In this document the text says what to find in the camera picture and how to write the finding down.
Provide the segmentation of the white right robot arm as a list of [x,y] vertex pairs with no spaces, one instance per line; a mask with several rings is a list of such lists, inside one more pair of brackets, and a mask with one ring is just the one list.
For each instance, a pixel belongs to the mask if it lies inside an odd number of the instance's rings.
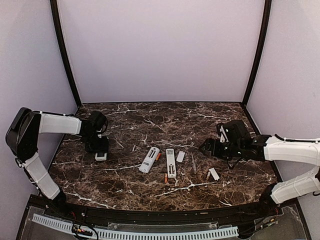
[[204,155],[221,160],[303,163],[313,168],[286,181],[268,185],[255,205],[255,213],[266,217],[275,205],[320,192],[320,140],[287,139],[278,135],[207,138],[199,147]]

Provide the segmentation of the white remote with QR label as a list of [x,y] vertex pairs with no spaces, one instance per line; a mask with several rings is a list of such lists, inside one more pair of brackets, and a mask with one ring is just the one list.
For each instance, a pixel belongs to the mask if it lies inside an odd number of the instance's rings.
[[167,175],[169,179],[174,179],[177,176],[175,152],[173,148],[166,149],[166,164]]

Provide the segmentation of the white remote with battery compartment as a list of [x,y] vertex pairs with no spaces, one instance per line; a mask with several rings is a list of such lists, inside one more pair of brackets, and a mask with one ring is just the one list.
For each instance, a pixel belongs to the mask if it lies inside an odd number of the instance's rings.
[[146,174],[149,173],[159,153],[159,148],[151,147],[144,160],[142,161],[142,164],[139,167],[139,171]]

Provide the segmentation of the white battery cover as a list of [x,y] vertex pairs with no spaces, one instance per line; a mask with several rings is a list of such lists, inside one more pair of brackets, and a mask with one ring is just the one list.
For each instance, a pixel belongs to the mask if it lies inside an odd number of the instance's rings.
[[218,173],[217,173],[217,171],[216,171],[216,169],[214,167],[210,168],[209,172],[211,173],[211,175],[212,175],[212,177],[213,177],[213,179],[215,181],[218,181],[220,179],[220,177],[219,177],[219,175],[218,175]]
[[186,153],[184,151],[179,151],[179,153],[177,155],[177,158],[176,158],[176,161],[178,163],[182,163],[183,160],[184,160],[185,155],[186,155]]

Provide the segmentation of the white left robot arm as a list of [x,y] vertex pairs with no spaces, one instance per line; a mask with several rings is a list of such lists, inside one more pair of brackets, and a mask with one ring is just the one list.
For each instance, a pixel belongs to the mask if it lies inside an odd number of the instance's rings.
[[31,183],[44,197],[53,201],[51,210],[58,217],[67,218],[71,208],[64,202],[66,195],[54,182],[40,158],[39,135],[80,136],[85,151],[104,160],[109,152],[109,139],[103,135],[107,127],[107,117],[100,111],[92,111],[87,119],[81,119],[72,114],[36,111],[22,107],[5,135],[5,142],[14,154],[16,164],[24,169]]

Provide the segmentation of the orange battery of QR remote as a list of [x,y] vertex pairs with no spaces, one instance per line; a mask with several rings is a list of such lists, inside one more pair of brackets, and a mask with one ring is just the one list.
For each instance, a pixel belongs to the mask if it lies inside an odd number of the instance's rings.
[[168,174],[165,173],[165,176],[164,176],[164,183],[167,184],[168,183]]

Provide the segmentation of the white remote with green buttons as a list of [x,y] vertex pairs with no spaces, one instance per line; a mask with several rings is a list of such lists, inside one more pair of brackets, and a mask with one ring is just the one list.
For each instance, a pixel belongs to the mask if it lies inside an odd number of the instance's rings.
[[96,152],[95,153],[95,160],[96,161],[106,161],[108,157],[107,152]]

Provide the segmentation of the clear handled screwdriver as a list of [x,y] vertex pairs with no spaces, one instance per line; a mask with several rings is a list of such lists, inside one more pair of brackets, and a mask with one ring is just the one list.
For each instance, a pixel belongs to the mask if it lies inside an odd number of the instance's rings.
[[196,174],[196,173],[197,173],[197,167],[196,167],[196,162],[195,162],[193,153],[191,153],[191,160],[192,160],[192,170],[193,170],[193,173]]

